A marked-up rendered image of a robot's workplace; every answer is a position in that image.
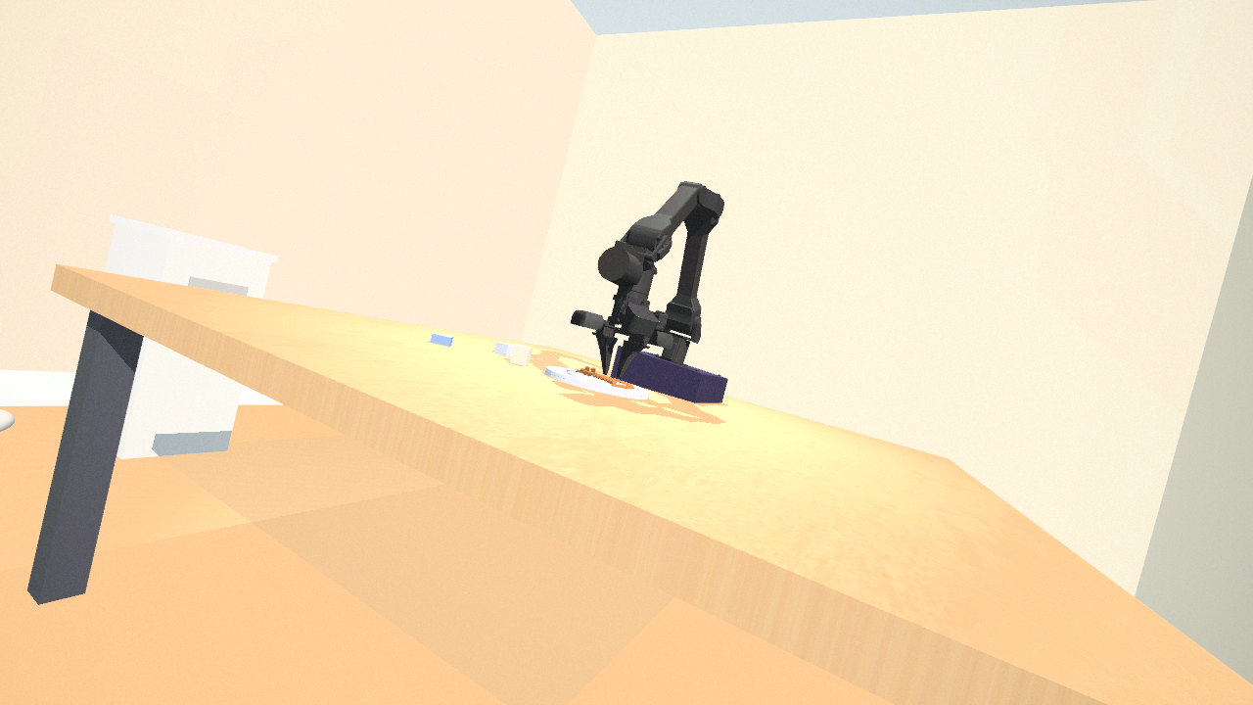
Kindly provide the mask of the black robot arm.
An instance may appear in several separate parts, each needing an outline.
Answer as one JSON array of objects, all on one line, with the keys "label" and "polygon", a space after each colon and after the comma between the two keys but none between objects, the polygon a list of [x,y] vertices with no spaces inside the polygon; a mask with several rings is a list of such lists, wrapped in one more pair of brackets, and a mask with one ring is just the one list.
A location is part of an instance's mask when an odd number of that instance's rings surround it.
[{"label": "black robot arm", "polygon": [[623,235],[621,240],[615,240],[615,245],[609,247],[598,260],[600,275],[619,286],[618,289],[649,296],[653,277],[658,273],[654,262],[662,260],[670,253],[672,235],[684,220],[683,264],[677,280],[677,296],[667,304],[667,311],[654,312],[649,309],[650,301],[637,304],[632,302],[632,296],[626,296],[615,313],[615,321],[621,321],[632,334],[645,338],[652,338],[654,331],[672,334],[674,338],[672,351],[663,349],[662,354],[655,357],[674,364],[683,364],[690,341],[695,344],[700,341],[702,308],[697,293],[709,232],[715,229],[723,207],[724,200],[718,193],[710,192],[700,183],[680,180],[674,195],[655,214],[633,223],[626,235]]}]

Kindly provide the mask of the white round board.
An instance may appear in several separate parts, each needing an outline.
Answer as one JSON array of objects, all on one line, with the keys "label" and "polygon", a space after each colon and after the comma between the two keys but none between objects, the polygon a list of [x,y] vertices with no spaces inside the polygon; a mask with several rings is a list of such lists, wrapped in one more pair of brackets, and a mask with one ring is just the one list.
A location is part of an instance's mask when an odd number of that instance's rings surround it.
[{"label": "white round board", "polygon": [[611,387],[611,384],[606,383],[606,381],[576,373],[576,369],[570,369],[570,367],[546,366],[544,374],[548,374],[549,378],[564,381],[564,383],[568,384],[574,384],[574,387],[581,387],[584,389],[595,389],[595,392],[608,396],[616,396],[628,399],[648,399],[650,394],[649,389],[635,387],[635,384],[632,384],[632,389]]}]

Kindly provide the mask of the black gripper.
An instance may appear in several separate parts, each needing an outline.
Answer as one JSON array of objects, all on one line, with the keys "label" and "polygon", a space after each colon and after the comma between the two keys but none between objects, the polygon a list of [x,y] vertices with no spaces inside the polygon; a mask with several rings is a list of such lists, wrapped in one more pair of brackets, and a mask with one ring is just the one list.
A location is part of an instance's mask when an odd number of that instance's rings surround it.
[{"label": "black gripper", "polygon": [[[613,301],[615,302],[611,309],[611,316],[608,316],[606,321],[604,321],[603,316],[596,316],[596,313],[591,313],[585,309],[574,311],[573,318],[570,318],[570,324],[589,327],[589,329],[595,331],[595,333],[591,333],[591,336],[596,336],[598,339],[598,347],[601,356],[603,374],[608,374],[609,367],[611,364],[613,349],[616,341],[619,339],[615,338],[615,333],[621,336],[629,336],[629,341],[624,341],[621,347],[621,361],[619,361],[618,364],[616,378],[621,378],[624,371],[626,371],[626,367],[629,367],[632,359],[635,358],[638,353],[650,348],[647,347],[647,344],[653,347],[662,347],[664,349],[670,349],[670,351],[674,346],[674,338],[672,334],[659,333],[659,331],[654,331],[652,338],[645,338],[645,336],[629,333],[629,331],[626,331],[626,326],[624,326],[621,321],[615,321],[616,309],[619,306],[621,306],[621,302],[624,301],[624,298],[626,298],[626,296],[632,296],[632,302],[637,304],[643,304],[643,301],[648,301],[648,296],[644,296],[642,293],[634,293],[634,291],[626,291],[626,289],[618,289],[616,296],[614,296],[613,298]],[[619,324],[621,324],[621,327],[615,327]],[[624,331],[626,332],[624,333]]]}]

